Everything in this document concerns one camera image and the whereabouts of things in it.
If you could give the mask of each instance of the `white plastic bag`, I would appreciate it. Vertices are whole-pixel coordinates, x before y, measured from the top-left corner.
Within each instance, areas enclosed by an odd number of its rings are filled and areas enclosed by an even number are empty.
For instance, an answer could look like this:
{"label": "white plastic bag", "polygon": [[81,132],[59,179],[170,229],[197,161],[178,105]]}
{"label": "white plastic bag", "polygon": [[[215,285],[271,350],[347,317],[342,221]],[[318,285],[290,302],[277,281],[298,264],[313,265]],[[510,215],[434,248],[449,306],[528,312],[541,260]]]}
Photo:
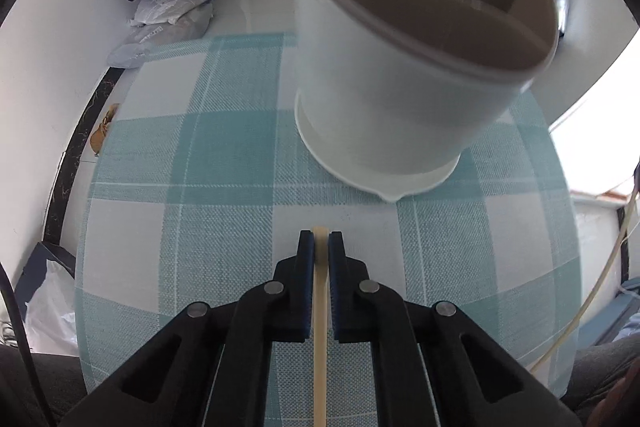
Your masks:
{"label": "white plastic bag", "polygon": [[210,2],[202,4],[180,17],[175,24],[151,24],[136,28],[107,57],[112,68],[139,68],[146,54],[161,44],[199,39],[207,31],[213,14]]}
{"label": "white plastic bag", "polygon": [[27,304],[24,330],[34,353],[79,356],[74,279],[59,263],[47,259],[44,282]]}
{"label": "white plastic bag", "polygon": [[207,0],[140,0],[133,20],[139,24],[175,24],[185,13]]}

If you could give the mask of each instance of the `person's hand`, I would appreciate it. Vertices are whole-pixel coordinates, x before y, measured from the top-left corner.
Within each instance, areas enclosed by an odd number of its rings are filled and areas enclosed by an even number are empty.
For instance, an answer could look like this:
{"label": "person's hand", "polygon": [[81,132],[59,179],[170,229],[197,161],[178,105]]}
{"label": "person's hand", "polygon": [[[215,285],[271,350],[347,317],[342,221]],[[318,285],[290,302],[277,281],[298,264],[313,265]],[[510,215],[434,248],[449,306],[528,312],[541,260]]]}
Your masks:
{"label": "person's hand", "polygon": [[629,367],[625,377],[618,380],[605,399],[597,404],[589,416],[586,427],[600,427],[603,425],[620,403],[620,399],[625,396],[631,384],[634,383],[634,380],[640,380],[640,359],[636,359]]}

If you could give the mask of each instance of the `wooden stick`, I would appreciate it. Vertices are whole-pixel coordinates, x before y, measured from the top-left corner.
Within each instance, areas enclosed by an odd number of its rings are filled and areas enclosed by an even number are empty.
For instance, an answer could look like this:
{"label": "wooden stick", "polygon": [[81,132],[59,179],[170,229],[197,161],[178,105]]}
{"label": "wooden stick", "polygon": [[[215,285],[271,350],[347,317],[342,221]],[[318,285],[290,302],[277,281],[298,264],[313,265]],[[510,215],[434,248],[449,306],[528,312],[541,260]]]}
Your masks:
{"label": "wooden stick", "polygon": [[326,427],[326,336],[328,330],[329,229],[313,227],[316,244],[314,295],[311,318],[314,328],[314,427]]}

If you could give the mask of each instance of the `pot saucer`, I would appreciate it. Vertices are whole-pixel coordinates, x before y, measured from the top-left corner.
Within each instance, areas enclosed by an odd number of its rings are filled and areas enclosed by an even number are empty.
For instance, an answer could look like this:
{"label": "pot saucer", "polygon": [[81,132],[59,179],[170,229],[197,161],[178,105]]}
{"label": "pot saucer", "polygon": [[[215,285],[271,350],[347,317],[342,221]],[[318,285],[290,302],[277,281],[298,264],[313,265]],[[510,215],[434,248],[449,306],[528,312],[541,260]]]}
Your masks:
{"label": "pot saucer", "polygon": [[413,196],[437,187],[454,171],[460,156],[442,167],[419,174],[388,174],[377,172],[353,162],[344,153],[332,150],[307,120],[296,95],[295,117],[298,133],[316,161],[329,173],[347,185],[378,195],[387,203],[395,203],[404,196]]}

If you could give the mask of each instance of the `plaid tablecloth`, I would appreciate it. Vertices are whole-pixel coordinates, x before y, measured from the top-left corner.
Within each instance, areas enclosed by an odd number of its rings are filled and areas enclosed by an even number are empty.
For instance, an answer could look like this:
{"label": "plaid tablecloth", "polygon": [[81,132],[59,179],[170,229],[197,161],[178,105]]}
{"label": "plaid tablecloth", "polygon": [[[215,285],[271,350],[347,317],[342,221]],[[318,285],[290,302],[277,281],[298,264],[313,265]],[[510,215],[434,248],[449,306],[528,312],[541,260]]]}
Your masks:
{"label": "plaid tablecloth", "polygon": [[[89,390],[192,301],[238,299],[295,254],[301,229],[341,230],[347,254],[406,299],[449,299],[523,365],[580,304],[574,214],[542,114],[521,95],[449,180],[396,204],[325,172],[296,132],[294,37],[159,48],[100,155],[78,251],[76,317]],[[332,426],[375,425],[369,347],[330,341]],[[566,387],[575,343],[540,378]],[[268,426],[312,418],[312,344],[276,344]]]}

